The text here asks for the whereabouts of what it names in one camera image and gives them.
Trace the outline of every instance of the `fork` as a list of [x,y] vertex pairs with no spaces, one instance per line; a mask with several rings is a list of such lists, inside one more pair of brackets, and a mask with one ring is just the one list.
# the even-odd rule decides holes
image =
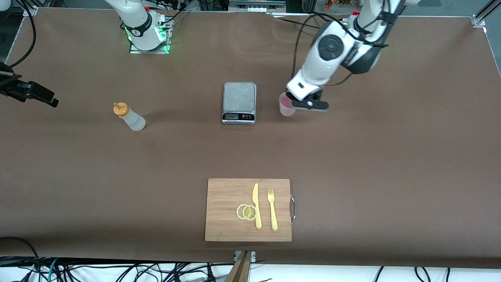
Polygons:
[[279,228],[277,224],[277,216],[275,215],[275,207],[273,203],[275,202],[275,195],[273,194],[273,189],[268,189],[268,202],[270,202],[270,208],[272,211],[272,230],[276,231]]

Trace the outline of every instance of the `knife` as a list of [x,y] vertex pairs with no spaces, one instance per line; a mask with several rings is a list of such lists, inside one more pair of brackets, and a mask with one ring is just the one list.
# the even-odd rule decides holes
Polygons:
[[256,228],[261,229],[261,215],[259,214],[259,199],[258,199],[258,184],[254,185],[254,191],[252,192],[252,201],[256,206]]

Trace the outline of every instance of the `digital kitchen scale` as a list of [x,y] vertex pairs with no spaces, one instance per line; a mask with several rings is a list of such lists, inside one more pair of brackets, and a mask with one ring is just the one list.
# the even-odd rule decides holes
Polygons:
[[221,121],[224,124],[254,124],[256,122],[257,87],[253,82],[224,84]]

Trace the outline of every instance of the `fork handle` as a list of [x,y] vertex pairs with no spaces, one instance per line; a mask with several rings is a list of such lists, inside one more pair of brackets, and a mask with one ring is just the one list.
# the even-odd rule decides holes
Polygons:
[[279,228],[279,225],[277,224],[277,216],[275,215],[275,207],[273,206],[273,203],[270,203],[270,208],[272,213],[272,230],[276,231]]

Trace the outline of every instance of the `wooden cutting board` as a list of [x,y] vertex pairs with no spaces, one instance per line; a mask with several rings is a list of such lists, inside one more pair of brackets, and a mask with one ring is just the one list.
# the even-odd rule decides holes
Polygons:
[[[254,184],[259,186],[259,210],[262,228],[257,229],[252,220],[242,220],[236,215],[241,204],[254,205]],[[275,214],[278,229],[272,230],[268,188],[275,194]],[[207,186],[207,213],[205,216],[205,241],[224,242],[290,242],[292,241],[291,181],[289,179],[231,179],[210,178]]]

